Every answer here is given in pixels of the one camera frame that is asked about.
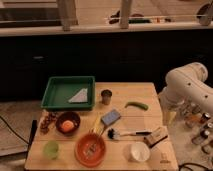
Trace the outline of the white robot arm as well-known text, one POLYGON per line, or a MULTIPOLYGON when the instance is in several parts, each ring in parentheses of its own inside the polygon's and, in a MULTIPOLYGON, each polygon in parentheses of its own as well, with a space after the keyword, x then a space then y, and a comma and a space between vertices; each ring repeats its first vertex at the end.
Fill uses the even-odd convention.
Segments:
POLYGON ((171 113, 185 101, 213 114, 213 88, 205 84, 207 78, 208 70, 199 62, 172 69, 166 74, 166 86, 158 95, 164 125, 169 124, 171 113))

